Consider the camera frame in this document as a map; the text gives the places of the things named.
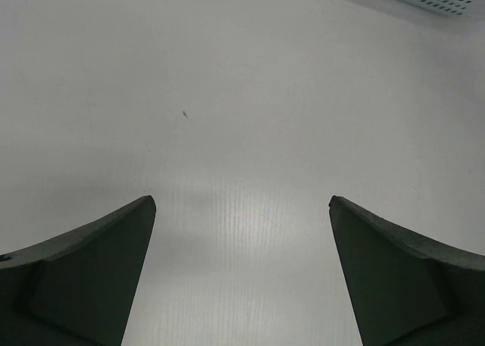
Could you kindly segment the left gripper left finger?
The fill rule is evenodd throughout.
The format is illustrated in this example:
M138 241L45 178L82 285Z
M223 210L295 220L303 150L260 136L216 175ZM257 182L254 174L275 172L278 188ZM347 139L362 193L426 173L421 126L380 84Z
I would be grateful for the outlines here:
M3 345L120 345L156 205L143 196L99 220L1 256Z

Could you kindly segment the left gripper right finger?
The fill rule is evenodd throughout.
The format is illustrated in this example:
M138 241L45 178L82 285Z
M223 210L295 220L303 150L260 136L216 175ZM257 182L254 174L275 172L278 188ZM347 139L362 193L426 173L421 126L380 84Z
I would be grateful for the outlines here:
M364 345L482 345L484 257L334 195L330 223Z

